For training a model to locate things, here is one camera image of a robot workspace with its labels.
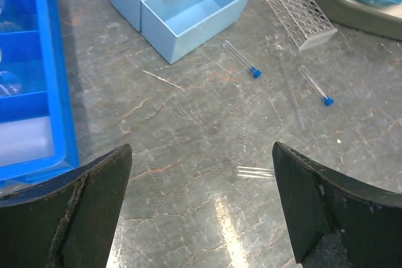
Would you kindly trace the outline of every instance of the blue storage tray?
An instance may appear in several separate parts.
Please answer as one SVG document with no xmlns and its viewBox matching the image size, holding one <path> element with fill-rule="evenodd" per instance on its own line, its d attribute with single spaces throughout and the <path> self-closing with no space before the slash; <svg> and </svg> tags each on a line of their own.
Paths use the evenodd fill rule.
<svg viewBox="0 0 402 268">
<path fill-rule="evenodd" d="M 23 31 L 0 33 L 0 70 L 16 75 L 23 90 L 0 97 L 0 188 L 80 165 L 57 0 L 7 2 Z"/>
<path fill-rule="evenodd" d="M 169 62 L 235 23 L 248 0 L 111 0 Z"/>
</svg>

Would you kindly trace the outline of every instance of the white container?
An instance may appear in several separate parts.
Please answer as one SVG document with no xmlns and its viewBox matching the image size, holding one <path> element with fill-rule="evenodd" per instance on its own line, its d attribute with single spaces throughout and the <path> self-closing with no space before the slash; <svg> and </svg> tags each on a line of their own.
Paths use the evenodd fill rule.
<svg viewBox="0 0 402 268">
<path fill-rule="evenodd" d="M 55 155 L 48 116 L 0 123 L 0 134 L 0 169 Z"/>
</svg>

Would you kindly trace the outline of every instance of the blue organizer box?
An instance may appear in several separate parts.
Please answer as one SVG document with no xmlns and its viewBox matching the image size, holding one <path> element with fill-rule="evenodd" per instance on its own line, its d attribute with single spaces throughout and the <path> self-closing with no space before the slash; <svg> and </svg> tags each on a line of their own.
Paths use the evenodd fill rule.
<svg viewBox="0 0 402 268">
<path fill-rule="evenodd" d="M 12 73 L 22 89 L 0 96 L 0 188 L 39 183 L 80 164 L 57 0 L 3 5 L 12 12 L 4 18 L 16 16 L 21 29 L 0 32 L 0 80 Z"/>
<path fill-rule="evenodd" d="M 111 0 L 169 63 L 235 23 L 248 0 Z"/>
</svg>

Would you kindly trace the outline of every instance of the scratch on surface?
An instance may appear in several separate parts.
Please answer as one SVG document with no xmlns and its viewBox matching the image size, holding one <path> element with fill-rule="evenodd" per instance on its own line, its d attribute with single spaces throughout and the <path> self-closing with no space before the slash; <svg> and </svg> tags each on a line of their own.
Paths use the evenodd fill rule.
<svg viewBox="0 0 402 268">
<path fill-rule="evenodd" d="M 164 78 L 158 77 L 157 75 L 154 75 L 153 73 L 147 72 L 146 70 L 143 70 L 144 73 L 147 73 L 148 75 L 152 75 L 153 77 L 157 78 L 158 80 L 161 80 L 163 82 L 169 83 L 170 85 L 175 86 L 176 88 L 182 89 L 183 91 L 185 91 L 185 89 L 183 87 L 180 87 L 179 85 L 176 85 L 172 82 L 169 82 L 168 80 L 165 80 Z"/>
<path fill-rule="evenodd" d="M 174 166 L 175 164 L 177 164 L 177 162 L 178 162 L 178 159 L 175 160 L 174 162 L 168 164 L 167 166 L 162 166 L 161 168 L 157 168 L 157 169 L 148 169 L 148 170 L 146 170 L 145 172 L 143 172 L 143 173 L 141 173 L 141 174 L 139 174 L 139 175 L 136 175 L 136 176 L 130 178 L 130 179 L 129 179 L 129 182 L 132 182 L 133 180 L 136 180 L 136 179 L 138 179 L 138 178 L 140 178 L 140 177 L 142 177 L 142 176 L 144 176 L 144 175 L 147 175 L 147 174 L 164 172 L 164 171 L 166 171 L 167 169 L 169 169 L 169 168 L 171 168 L 172 166 Z"/>
</svg>

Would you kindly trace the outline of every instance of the blue cap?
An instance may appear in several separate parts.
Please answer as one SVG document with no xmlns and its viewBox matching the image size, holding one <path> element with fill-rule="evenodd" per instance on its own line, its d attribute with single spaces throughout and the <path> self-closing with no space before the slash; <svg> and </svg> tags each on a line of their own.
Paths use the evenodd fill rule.
<svg viewBox="0 0 402 268">
<path fill-rule="evenodd" d="M 259 76 L 263 74 L 259 69 L 255 67 L 251 67 L 250 72 L 252 73 L 254 78 L 259 78 Z"/>
<path fill-rule="evenodd" d="M 333 99 L 331 99 L 328 95 L 324 98 L 324 104 L 326 106 L 331 106 L 333 103 L 335 103 L 335 101 Z"/>
</svg>

